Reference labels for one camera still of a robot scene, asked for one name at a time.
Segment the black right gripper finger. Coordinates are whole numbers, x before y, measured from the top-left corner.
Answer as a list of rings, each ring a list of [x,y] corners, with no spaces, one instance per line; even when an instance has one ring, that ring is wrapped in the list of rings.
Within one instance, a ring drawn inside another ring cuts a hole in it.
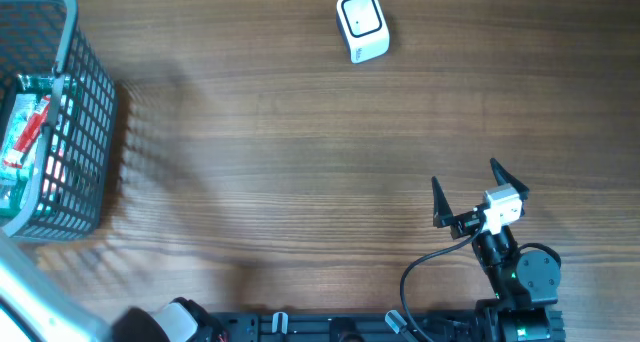
[[[490,159],[490,166],[494,175],[494,178],[499,186],[510,184],[519,194],[520,199],[525,201],[528,199],[529,188],[510,174],[496,158]]]
[[[435,176],[431,178],[431,183],[434,199],[433,226],[436,228],[450,226],[454,222],[454,214],[449,206],[441,184]]]

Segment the green packaged goods bag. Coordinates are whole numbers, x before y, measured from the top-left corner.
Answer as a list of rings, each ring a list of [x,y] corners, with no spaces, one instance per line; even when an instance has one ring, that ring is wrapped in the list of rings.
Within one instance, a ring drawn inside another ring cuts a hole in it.
[[[46,75],[17,75],[14,105],[9,115],[1,147],[1,217],[12,219],[25,207],[35,173],[37,144],[42,139],[41,126],[46,121],[55,78]],[[68,137],[70,122],[59,115],[56,131]],[[54,134],[51,153],[64,157],[66,141]],[[60,197],[57,190],[66,182],[67,168],[48,157],[46,173],[58,179],[45,180],[42,196],[50,201]]]

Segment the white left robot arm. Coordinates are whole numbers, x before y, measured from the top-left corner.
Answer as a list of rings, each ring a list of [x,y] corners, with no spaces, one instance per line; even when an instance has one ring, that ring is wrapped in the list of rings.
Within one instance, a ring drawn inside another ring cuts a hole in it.
[[[219,329],[190,300],[156,312],[131,307],[114,323],[76,304],[1,236],[1,312],[30,341],[216,341]]]

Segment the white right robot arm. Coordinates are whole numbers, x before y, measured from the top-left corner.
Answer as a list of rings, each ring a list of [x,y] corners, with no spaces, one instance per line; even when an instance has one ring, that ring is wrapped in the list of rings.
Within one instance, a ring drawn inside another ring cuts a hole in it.
[[[472,310],[438,312],[424,326],[437,341],[564,341],[558,302],[561,257],[541,243],[518,244],[510,225],[524,216],[529,188],[496,159],[490,160],[497,186],[484,192],[471,211],[454,214],[437,178],[432,179],[434,226],[448,227],[454,240],[470,237],[471,247],[494,291]]]

